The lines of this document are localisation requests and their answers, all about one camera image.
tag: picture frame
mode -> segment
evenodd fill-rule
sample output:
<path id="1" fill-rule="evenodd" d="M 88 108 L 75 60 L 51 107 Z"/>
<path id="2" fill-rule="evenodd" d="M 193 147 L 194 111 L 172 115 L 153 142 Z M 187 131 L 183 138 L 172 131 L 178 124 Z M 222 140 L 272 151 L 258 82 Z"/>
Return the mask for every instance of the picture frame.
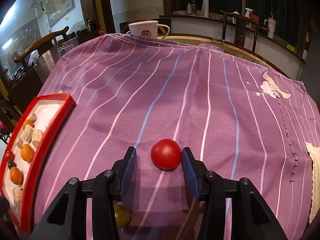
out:
<path id="1" fill-rule="evenodd" d="M 50 28 L 75 8 L 74 0 L 49 0 L 46 5 Z"/>

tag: tray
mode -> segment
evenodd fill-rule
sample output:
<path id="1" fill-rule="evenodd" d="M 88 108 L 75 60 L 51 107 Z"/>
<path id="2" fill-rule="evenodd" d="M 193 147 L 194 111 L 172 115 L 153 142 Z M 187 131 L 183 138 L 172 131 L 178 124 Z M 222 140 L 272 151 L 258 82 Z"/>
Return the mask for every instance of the tray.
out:
<path id="1" fill-rule="evenodd" d="M 55 139 L 59 128 L 75 106 L 75 101 L 68 93 L 48 94 L 35 97 L 19 119 L 10 141 L 5 149 L 0 164 L 0 193 L 10 203 L 8 211 L 11 219 L 19 230 L 31 233 L 33 228 L 33 205 L 36 196 L 39 175 L 42 172 L 47 153 Z M 15 141 L 23 132 L 23 122 L 32 114 L 37 115 L 34 129 L 44 132 L 37 149 L 30 143 L 34 156 L 30 163 L 24 161 L 20 148 Z M 10 179 L 8 161 L 13 160 L 17 168 L 23 173 L 23 194 L 20 204 L 14 203 L 13 188 L 16 186 Z"/>

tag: small red tomato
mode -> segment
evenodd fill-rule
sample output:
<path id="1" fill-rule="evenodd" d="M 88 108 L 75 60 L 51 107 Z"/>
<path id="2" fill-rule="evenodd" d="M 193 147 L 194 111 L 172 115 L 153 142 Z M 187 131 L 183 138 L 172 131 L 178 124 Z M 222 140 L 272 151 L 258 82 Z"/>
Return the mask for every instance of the small red tomato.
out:
<path id="1" fill-rule="evenodd" d="M 151 149 L 151 160 L 162 170 L 174 170 L 181 162 L 181 158 L 179 145 L 171 139 L 162 139 Z"/>

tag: metal screw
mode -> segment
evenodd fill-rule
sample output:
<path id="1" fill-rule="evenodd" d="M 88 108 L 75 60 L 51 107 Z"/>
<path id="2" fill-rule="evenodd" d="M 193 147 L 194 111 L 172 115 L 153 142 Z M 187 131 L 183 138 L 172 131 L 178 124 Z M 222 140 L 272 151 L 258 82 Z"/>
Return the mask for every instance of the metal screw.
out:
<path id="1" fill-rule="evenodd" d="M 250 180 L 248 178 L 242 178 L 241 182 L 245 185 L 250 184 Z"/>
<path id="2" fill-rule="evenodd" d="M 71 184 L 71 185 L 74 185 L 74 184 L 76 184 L 78 182 L 78 179 L 77 178 L 71 178 L 71 179 L 69 179 L 69 184 Z"/>
<path id="3" fill-rule="evenodd" d="M 214 172 L 213 171 L 206 171 L 205 174 L 210 178 L 212 178 L 214 176 Z"/>
<path id="4" fill-rule="evenodd" d="M 106 177 L 110 177 L 111 175 L 113 174 L 113 171 L 112 170 L 106 170 L 103 175 L 106 176 Z"/>

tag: striped tablecloth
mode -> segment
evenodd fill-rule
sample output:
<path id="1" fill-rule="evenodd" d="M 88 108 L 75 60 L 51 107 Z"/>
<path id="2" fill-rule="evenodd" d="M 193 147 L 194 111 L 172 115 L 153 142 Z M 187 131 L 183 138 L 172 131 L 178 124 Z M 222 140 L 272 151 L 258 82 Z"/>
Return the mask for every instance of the striped tablecloth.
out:
<path id="1" fill-rule="evenodd" d="M 181 166 L 164 172 L 150 159 L 151 147 L 171 138 L 222 177 L 250 178 L 288 239 L 302 235 L 312 192 L 305 142 L 319 147 L 320 131 L 302 83 L 220 51 L 111 34 L 59 60 L 40 94 L 60 90 L 77 106 L 44 168 L 35 223 L 69 178 L 94 178 L 134 146 L 137 164 L 123 201 L 132 222 L 120 238 L 195 239 L 201 205 L 186 194 Z M 91 239 L 90 201 L 87 213 Z M 228 200 L 226 239 L 230 219 Z"/>

